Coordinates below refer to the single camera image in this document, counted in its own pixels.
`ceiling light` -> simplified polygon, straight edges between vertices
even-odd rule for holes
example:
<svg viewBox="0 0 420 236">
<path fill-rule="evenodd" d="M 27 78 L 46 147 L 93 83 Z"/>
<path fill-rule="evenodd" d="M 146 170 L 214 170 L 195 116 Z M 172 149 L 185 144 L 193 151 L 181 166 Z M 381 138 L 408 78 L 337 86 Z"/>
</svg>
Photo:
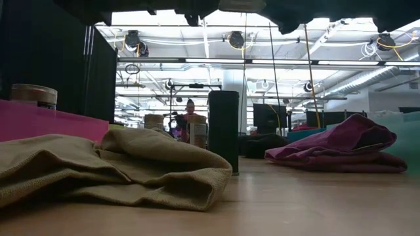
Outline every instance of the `ceiling light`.
<svg viewBox="0 0 420 236">
<path fill-rule="evenodd" d="M 253 64 L 273 64 L 273 60 L 253 60 Z M 308 61 L 306 60 L 275 60 L 275 64 L 286 64 L 286 65 L 307 65 Z"/>
<path fill-rule="evenodd" d="M 420 62 L 386 62 L 386 66 L 420 66 Z"/>
<path fill-rule="evenodd" d="M 185 62 L 189 63 L 231 63 L 231 64 L 243 64 L 245 60 L 240 59 L 185 59 Z"/>
<path fill-rule="evenodd" d="M 344 66 L 376 66 L 378 62 L 365 61 L 319 61 L 319 65 L 344 65 Z"/>
<path fill-rule="evenodd" d="M 144 63 L 170 63 L 170 62 L 180 62 L 178 58 L 133 58 L 133 57 L 124 57 L 124 58 L 118 58 L 118 62 L 127 62 L 127 63 L 133 63 L 133 62 L 144 62 Z"/>
</svg>

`black panel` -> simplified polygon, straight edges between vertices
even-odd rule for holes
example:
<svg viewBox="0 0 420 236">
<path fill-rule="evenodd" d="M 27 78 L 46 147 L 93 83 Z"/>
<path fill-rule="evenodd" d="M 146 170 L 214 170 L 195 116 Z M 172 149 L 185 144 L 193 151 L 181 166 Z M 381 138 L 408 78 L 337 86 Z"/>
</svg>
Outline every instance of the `black panel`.
<svg viewBox="0 0 420 236">
<path fill-rule="evenodd" d="M 209 151 L 225 158 L 238 173 L 238 111 L 239 93 L 209 93 Z"/>
<path fill-rule="evenodd" d="M 346 118 L 349 118 L 351 115 L 359 114 L 366 117 L 365 112 L 353 112 L 353 111 L 332 111 L 332 112 L 319 112 L 321 128 L 326 128 L 327 125 L 334 125 L 343 122 Z M 315 111 L 306 112 L 306 124 L 309 127 L 318 127 L 318 122 L 316 120 Z"/>
<path fill-rule="evenodd" d="M 278 118 L 280 118 L 280 126 L 282 128 L 287 127 L 287 113 L 286 107 L 271 105 L 268 104 L 254 104 L 254 126 L 256 127 L 265 127 L 265 128 L 274 128 L 274 133 L 276 133 L 276 128 L 278 127 Z"/>
<path fill-rule="evenodd" d="M 114 122 L 117 52 L 95 28 L 85 115 Z"/>
</svg>

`woman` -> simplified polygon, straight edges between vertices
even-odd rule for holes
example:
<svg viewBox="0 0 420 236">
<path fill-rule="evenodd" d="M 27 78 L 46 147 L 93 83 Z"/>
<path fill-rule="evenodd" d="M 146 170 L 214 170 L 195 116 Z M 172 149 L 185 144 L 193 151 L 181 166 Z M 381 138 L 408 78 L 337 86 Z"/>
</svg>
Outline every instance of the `woman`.
<svg viewBox="0 0 420 236">
<path fill-rule="evenodd" d="M 188 116 L 197 115 L 194 113 L 195 109 L 196 109 L 196 105 L 194 104 L 194 102 L 191 99 L 188 99 L 186 103 L 186 114 L 184 115 L 184 119 L 187 122 L 188 122 Z M 189 140 L 187 130 L 184 128 L 181 130 L 181 140 L 186 143 L 188 143 L 188 140 Z"/>
</svg>

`pink blanket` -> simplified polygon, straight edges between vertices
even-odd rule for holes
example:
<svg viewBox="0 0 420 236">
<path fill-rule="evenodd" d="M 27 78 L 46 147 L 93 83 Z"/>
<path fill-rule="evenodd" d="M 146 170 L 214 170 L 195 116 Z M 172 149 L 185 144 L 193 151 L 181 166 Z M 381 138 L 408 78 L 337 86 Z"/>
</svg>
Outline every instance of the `pink blanket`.
<svg viewBox="0 0 420 236">
<path fill-rule="evenodd" d="M 311 171 L 399 173 L 407 170 L 407 164 L 380 152 L 395 140 L 396 135 L 386 127 L 352 115 L 332 129 L 267 150 L 265 159 Z"/>
</svg>

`ductwork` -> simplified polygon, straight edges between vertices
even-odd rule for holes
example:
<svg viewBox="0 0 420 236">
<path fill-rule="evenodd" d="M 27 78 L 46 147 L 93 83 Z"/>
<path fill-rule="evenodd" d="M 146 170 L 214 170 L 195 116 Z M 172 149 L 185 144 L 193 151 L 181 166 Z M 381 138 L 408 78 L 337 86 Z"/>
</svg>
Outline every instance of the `ductwork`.
<svg viewBox="0 0 420 236">
<path fill-rule="evenodd" d="M 415 47 L 413 50 L 403 53 L 402 58 L 407 62 L 420 61 L 420 47 Z M 396 77 L 400 75 L 401 72 L 402 70 L 400 70 L 398 66 L 387 66 L 374 71 L 365 71 L 325 90 L 324 96 L 334 96 L 338 94 L 347 95 L 351 92 L 393 78 L 394 76 Z"/>
</svg>

